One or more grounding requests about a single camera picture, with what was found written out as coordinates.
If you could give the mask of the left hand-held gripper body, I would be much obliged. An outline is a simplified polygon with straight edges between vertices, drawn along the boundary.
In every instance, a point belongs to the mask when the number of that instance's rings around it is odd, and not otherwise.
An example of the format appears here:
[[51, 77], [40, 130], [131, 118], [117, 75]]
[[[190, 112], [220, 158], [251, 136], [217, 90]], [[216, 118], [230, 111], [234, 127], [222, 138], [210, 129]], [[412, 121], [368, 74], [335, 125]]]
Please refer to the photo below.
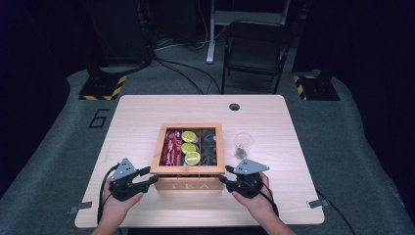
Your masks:
[[131, 161], [124, 158], [111, 176], [110, 190], [113, 196], [122, 202], [138, 194], [135, 192], [136, 183], [131, 177], [134, 169], [136, 168]]

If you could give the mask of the wooden tea box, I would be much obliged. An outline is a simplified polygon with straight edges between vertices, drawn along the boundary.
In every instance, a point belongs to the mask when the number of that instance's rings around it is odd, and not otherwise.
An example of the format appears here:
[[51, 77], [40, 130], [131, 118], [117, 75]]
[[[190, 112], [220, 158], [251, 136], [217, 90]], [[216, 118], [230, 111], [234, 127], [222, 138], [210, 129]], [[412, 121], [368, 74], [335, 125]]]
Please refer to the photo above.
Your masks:
[[[181, 151], [180, 165], [162, 165], [161, 154], [163, 141], [169, 129], [178, 129], [182, 133], [186, 130], [194, 131], [199, 141], [198, 153], [201, 154], [202, 131], [207, 129], [216, 136], [216, 165], [186, 165], [185, 154]], [[158, 175], [156, 183], [158, 190], [222, 190], [223, 184], [218, 176], [225, 173], [223, 150], [222, 125], [220, 123], [163, 123], [156, 145], [155, 155], [151, 166], [151, 174]]]

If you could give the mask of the black folding chair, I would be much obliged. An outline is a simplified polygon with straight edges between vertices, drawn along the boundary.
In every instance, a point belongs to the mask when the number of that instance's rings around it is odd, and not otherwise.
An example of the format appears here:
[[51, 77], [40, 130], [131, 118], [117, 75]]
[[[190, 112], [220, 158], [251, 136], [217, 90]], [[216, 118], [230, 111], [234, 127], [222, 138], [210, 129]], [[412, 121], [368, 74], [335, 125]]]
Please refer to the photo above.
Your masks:
[[230, 71], [268, 75], [278, 90], [294, 35], [280, 23], [238, 20], [225, 29], [221, 93]]

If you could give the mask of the black hazard-striped stand base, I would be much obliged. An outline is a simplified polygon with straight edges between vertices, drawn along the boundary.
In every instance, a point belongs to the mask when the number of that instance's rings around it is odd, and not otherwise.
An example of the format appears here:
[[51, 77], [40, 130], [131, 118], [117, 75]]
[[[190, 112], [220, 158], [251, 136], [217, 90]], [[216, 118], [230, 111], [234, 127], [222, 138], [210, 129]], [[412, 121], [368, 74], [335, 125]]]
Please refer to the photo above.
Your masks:
[[114, 100], [119, 94], [126, 75], [106, 72], [100, 68], [88, 69], [88, 79], [79, 91], [79, 100]]
[[294, 82], [304, 101], [339, 101], [332, 77], [330, 73], [321, 71], [318, 75], [295, 75]]

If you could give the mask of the clear glass cup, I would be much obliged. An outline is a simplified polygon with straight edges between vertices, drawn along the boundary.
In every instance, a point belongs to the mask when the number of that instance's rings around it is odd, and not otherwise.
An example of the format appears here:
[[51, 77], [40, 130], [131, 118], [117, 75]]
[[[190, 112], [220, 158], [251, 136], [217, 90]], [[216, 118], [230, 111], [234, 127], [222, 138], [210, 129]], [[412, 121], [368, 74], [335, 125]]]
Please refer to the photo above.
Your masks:
[[237, 148], [243, 148], [249, 152], [254, 145], [254, 138], [246, 132], [238, 133], [234, 139], [235, 152]]

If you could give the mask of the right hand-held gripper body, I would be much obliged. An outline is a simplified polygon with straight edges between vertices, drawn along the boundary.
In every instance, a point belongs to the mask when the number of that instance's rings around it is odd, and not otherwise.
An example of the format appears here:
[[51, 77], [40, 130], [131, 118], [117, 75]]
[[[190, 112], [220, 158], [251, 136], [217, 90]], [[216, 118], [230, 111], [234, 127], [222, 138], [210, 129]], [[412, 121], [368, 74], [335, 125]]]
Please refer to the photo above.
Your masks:
[[238, 192], [245, 198], [252, 199], [258, 195], [263, 186], [260, 173], [270, 169], [269, 166], [261, 164], [250, 159], [243, 159], [235, 167], [236, 182], [239, 184], [239, 189], [234, 192]]

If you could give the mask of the stack of red tea packets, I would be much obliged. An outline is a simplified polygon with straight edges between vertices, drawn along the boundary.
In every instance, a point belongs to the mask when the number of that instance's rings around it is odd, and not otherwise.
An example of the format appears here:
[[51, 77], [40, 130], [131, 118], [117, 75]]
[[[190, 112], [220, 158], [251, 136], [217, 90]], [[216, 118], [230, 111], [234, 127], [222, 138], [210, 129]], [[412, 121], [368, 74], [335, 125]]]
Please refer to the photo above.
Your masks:
[[161, 154], [162, 165], [180, 165], [181, 144], [181, 131], [178, 129], [169, 129], [163, 141]]

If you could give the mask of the white desk frame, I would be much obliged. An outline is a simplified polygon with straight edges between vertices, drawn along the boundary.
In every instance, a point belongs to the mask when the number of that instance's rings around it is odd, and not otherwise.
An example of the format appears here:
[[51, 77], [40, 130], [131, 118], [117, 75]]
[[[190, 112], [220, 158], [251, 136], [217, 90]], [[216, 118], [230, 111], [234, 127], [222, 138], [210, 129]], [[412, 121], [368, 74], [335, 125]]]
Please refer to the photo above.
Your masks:
[[277, 13], [241, 12], [241, 11], [219, 11], [215, 9], [215, 0], [210, 0], [210, 20], [208, 31], [208, 48], [206, 63], [211, 65], [214, 61], [215, 52], [215, 27], [217, 25], [227, 26], [237, 20], [249, 20], [274, 24], [284, 24], [288, 16], [291, 0], [283, 0], [283, 10]]

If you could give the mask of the person's right hand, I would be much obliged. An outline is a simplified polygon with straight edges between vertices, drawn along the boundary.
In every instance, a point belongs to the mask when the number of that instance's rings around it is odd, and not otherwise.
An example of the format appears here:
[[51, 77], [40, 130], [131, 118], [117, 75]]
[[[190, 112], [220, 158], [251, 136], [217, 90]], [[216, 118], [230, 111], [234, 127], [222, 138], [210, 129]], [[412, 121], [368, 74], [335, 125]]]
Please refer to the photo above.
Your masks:
[[256, 195], [252, 199], [248, 199], [240, 195], [238, 192], [232, 192], [232, 196], [238, 203], [243, 205], [251, 214], [251, 216], [260, 224], [266, 217], [276, 216], [270, 201], [273, 200], [273, 193], [269, 189], [269, 179], [261, 172], [260, 177], [263, 182], [261, 194]]

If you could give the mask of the black equipment cabinet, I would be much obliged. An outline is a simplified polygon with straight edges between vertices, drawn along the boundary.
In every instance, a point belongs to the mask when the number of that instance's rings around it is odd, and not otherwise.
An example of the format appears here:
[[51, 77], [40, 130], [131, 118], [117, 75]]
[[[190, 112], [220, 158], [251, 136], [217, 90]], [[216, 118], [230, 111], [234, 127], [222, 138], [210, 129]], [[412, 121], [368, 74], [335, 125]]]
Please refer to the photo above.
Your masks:
[[153, 30], [148, 0], [85, 0], [109, 65], [146, 67]]

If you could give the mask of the pile of dark tea packets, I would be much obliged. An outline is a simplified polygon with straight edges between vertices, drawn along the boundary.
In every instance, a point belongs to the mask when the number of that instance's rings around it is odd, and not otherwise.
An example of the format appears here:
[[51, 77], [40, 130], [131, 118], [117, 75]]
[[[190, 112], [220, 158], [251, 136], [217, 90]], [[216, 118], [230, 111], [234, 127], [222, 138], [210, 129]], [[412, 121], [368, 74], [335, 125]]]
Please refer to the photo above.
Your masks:
[[211, 130], [202, 131], [201, 165], [216, 165], [216, 136]]

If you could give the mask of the yellow-green tea capsule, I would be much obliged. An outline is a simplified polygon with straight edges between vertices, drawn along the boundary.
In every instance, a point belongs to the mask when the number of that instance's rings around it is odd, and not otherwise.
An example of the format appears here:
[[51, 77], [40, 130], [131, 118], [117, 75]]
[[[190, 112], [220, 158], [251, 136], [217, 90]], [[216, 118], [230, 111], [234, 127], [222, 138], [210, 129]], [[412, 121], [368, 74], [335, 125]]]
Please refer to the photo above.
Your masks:
[[199, 141], [196, 133], [190, 130], [186, 130], [182, 133], [182, 140], [187, 143], [197, 143]]
[[186, 165], [197, 165], [201, 160], [201, 155], [198, 152], [189, 152], [185, 156]]
[[199, 147], [194, 143], [183, 143], [181, 145], [181, 151], [183, 154], [187, 155], [191, 152], [198, 152]]

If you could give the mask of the grey tape piece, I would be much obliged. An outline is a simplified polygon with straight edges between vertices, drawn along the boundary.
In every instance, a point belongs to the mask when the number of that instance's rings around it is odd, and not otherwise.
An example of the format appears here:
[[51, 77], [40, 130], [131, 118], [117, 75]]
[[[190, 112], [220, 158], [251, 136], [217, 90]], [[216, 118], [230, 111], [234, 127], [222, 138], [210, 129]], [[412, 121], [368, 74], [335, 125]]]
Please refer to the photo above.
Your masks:
[[323, 200], [307, 201], [307, 205], [311, 209], [315, 209], [315, 208], [319, 208], [319, 207], [321, 207], [321, 208], [328, 207], [330, 205], [330, 203], [327, 199], [323, 199]]
[[82, 202], [77, 206], [69, 208], [68, 214], [76, 214], [80, 210], [90, 209], [93, 202]]

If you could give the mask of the person's left hand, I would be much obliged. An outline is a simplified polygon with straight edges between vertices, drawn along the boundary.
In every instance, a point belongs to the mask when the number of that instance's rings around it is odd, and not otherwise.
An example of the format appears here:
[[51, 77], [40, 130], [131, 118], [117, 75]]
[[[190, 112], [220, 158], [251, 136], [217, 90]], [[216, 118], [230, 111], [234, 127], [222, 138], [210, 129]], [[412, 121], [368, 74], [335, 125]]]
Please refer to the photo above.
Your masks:
[[112, 220], [117, 221], [119, 225], [125, 220], [127, 213], [144, 197], [143, 193], [138, 193], [130, 199], [122, 202], [116, 199], [110, 190], [111, 180], [107, 179], [103, 192], [103, 212], [100, 221]]

